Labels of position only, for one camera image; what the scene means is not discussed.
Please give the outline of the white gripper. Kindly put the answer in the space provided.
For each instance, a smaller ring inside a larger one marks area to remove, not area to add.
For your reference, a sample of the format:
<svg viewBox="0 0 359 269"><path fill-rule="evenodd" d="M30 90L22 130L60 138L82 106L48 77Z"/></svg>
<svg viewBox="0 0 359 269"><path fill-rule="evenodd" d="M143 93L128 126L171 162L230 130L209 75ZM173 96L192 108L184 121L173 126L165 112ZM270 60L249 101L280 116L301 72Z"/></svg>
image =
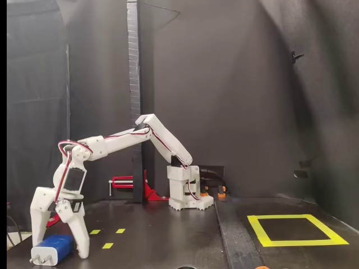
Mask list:
<svg viewBox="0 0 359 269"><path fill-rule="evenodd" d="M80 258L88 258L90 238L85 225L83 195L60 192L57 201L54 188L38 187L30 205L33 247L43 241L47 228L48 212L56 211L63 223L68 224Z"/></svg>

